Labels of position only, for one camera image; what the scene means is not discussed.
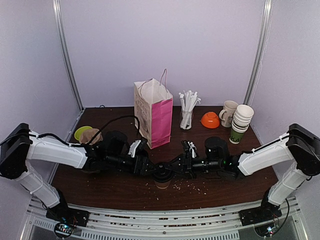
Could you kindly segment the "stack of paper cups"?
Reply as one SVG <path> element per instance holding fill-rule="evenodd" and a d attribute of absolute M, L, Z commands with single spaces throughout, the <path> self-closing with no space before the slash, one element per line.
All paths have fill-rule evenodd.
<path fill-rule="evenodd" d="M 254 116 L 254 110 L 246 104 L 237 106 L 231 123 L 229 141 L 232 144 L 239 144 L 245 132 L 248 130 Z"/>

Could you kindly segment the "stack of cardboard cup carriers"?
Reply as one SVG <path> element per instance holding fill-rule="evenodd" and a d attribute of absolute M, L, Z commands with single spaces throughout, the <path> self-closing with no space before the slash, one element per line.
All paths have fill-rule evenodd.
<path fill-rule="evenodd" d="M 80 144 L 87 144 L 94 136 L 95 134 L 99 131 L 97 128 L 91 128 L 91 129 L 86 129 L 80 136 L 79 143 Z M 90 143 L 90 145 L 94 145 L 98 142 L 101 142 L 103 140 L 103 136 L 101 133 L 99 133 Z"/>

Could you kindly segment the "single black cup lid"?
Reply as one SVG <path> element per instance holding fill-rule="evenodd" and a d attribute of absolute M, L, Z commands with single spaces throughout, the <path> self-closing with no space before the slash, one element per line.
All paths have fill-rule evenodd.
<path fill-rule="evenodd" d="M 157 163 L 155 169 L 156 171 L 152 174 L 152 178 L 158 183 L 166 183 L 174 176 L 174 172 L 167 169 L 164 163 Z"/>

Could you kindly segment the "single brown paper cup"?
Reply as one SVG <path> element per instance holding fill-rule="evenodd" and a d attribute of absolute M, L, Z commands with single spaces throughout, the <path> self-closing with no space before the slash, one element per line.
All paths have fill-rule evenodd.
<path fill-rule="evenodd" d="M 158 189 L 164 190 L 164 189 L 167 189 L 169 187 L 169 185 L 171 184 L 171 180 L 168 180 L 168 181 L 165 181 L 165 182 L 159 182 L 159 181 L 155 180 L 154 183 L 155 183 L 155 186 Z"/>

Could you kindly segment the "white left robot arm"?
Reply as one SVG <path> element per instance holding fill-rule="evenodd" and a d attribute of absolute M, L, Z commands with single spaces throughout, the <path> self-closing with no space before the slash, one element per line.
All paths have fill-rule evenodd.
<path fill-rule="evenodd" d="M 31 160 L 71 166 L 83 171 L 117 169 L 137 176 L 153 174 L 156 166 L 145 151 L 147 139 L 128 143 L 120 131 L 109 131 L 102 140 L 72 144 L 52 133 L 38 135 L 19 124 L 0 144 L 0 175 L 19 182 L 46 208 L 46 217 L 70 227 L 85 227 L 89 212 L 70 208 L 61 190 L 51 186 L 32 167 Z"/>

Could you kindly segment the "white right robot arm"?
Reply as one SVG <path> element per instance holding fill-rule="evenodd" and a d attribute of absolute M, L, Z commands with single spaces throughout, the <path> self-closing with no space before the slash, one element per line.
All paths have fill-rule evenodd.
<path fill-rule="evenodd" d="M 209 137 L 204 142 L 205 158 L 198 156 L 195 145 L 183 140 L 183 153 L 164 165 L 168 173 L 195 178 L 196 172 L 220 171 L 238 179 L 270 166 L 292 161 L 290 168 L 263 196 L 260 206 L 241 210 L 243 226 L 270 221 L 280 217 L 280 206 L 306 180 L 320 173 L 320 139 L 297 123 L 276 140 L 241 154 L 230 155 L 228 144 L 220 137 Z"/>

